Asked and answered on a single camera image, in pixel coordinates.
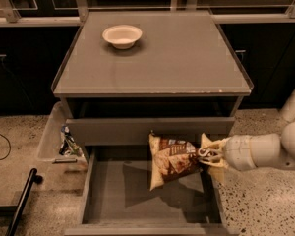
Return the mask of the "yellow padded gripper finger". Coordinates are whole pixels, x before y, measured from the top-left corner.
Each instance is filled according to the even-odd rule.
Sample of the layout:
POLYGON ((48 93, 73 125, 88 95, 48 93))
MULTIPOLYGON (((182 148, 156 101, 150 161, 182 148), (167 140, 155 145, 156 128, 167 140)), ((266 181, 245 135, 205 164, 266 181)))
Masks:
POLYGON ((222 151, 226 146, 228 138, 212 141, 205 133, 201 135, 201 149, 213 148, 222 151))
POLYGON ((218 183, 225 182, 225 173, 227 170, 228 170, 227 164, 210 165, 208 167, 209 175, 213 177, 218 183))

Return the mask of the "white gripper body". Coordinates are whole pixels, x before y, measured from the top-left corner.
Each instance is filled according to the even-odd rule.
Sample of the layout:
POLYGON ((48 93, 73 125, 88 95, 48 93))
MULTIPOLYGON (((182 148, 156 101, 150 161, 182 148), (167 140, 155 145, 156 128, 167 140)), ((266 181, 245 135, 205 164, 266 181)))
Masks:
POLYGON ((256 168, 251 153, 251 136, 229 137, 222 151, 213 148, 199 149, 199 161, 206 165, 227 164, 239 171, 256 168))

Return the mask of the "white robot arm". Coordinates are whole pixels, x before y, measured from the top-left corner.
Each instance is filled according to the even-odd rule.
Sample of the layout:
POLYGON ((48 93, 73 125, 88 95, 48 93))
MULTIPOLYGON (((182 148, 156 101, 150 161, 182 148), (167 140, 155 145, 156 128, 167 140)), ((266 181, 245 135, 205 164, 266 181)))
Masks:
POLYGON ((295 89, 280 115, 289 122, 280 135, 235 135, 212 142, 202 134, 199 162, 208 165, 209 173, 220 183, 228 167, 239 171, 262 167, 295 170, 295 89))

